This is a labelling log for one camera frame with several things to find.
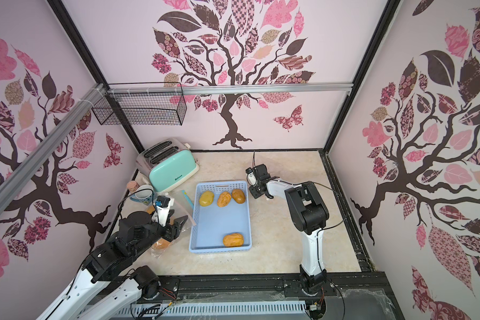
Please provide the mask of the light blue perforated plastic basket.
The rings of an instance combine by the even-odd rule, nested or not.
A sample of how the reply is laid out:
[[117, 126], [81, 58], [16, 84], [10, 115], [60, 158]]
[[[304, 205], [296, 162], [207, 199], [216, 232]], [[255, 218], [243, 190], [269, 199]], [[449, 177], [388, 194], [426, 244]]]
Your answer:
[[[218, 207], [219, 196], [227, 191], [239, 189], [248, 194], [245, 181], [204, 182], [196, 185], [193, 220], [191, 228], [189, 251], [192, 253], [221, 253], [227, 251], [247, 251], [252, 247], [251, 221], [249, 200], [238, 204], [232, 200], [225, 207]], [[199, 204], [203, 193], [210, 191], [214, 202], [206, 207]], [[243, 244], [237, 247], [227, 247], [223, 240], [228, 235], [238, 233], [243, 237]]]

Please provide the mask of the clear pink zipper bag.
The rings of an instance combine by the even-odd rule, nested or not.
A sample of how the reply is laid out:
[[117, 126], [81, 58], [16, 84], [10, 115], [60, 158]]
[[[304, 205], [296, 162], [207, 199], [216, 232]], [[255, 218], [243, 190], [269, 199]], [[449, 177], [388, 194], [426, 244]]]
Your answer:
[[172, 239], [171, 241], [169, 241], [162, 237], [151, 246], [151, 255], [153, 257], [161, 257], [176, 241], [177, 239]]

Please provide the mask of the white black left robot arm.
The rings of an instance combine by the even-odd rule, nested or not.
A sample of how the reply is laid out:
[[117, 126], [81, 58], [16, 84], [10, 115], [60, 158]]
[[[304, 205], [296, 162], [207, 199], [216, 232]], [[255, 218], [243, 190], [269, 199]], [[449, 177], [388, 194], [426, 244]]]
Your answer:
[[173, 241], [180, 236], [186, 216], [154, 218], [136, 211], [119, 223], [119, 230], [96, 247], [82, 262], [66, 289], [39, 316], [40, 319], [110, 319], [141, 298], [152, 300], [163, 290], [159, 277], [142, 266], [125, 277], [119, 286], [94, 305], [95, 296], [160, 239]]

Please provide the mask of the clear blue zipper bag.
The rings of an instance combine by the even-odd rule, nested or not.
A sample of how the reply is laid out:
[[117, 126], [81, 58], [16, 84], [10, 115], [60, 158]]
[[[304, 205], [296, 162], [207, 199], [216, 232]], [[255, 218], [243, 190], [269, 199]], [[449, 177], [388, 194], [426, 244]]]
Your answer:
[[[190, 227], [196, 226], [197, 222], [193, 218], [193, 213], [191, 210], [192, 206], [189, 205], [186, 200], [184, 200], [184, 196], [178, 195], [178, 194], [172, 194], [172, 193], [158, 193], [157, 196], [165, 195], [165, 194], [168, 194], [170, 197], [174, 198], [175, 200], [173, 206], [171, 207], [171, 211], [169, 213], [169, 219], [166, 225], [173, 224], [173, 221], [175, 218], [188, 216], [188, 220], [185, 225], [189, 225]], [[148, 207], [146, 208], [146, 212], [148, 212], [151, 216], [153, 211], [154, 211], [153, 204], [148, 205]]]

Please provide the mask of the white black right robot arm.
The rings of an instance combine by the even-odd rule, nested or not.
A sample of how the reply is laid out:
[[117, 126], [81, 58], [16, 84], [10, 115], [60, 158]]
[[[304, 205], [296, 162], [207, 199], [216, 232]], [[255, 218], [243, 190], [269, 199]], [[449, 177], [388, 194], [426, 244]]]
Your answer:
[[323, 233], [328, 230], [329, 209], [312, 181], [290, 183], [272, 177], [264, 164], [245, 170], [249, 193], [256, 199], [280, 197], [287, 202], [294, 227], [301, 233], [303, 257], [299, 280], [306, 295], [317, 295], [327, 284]]

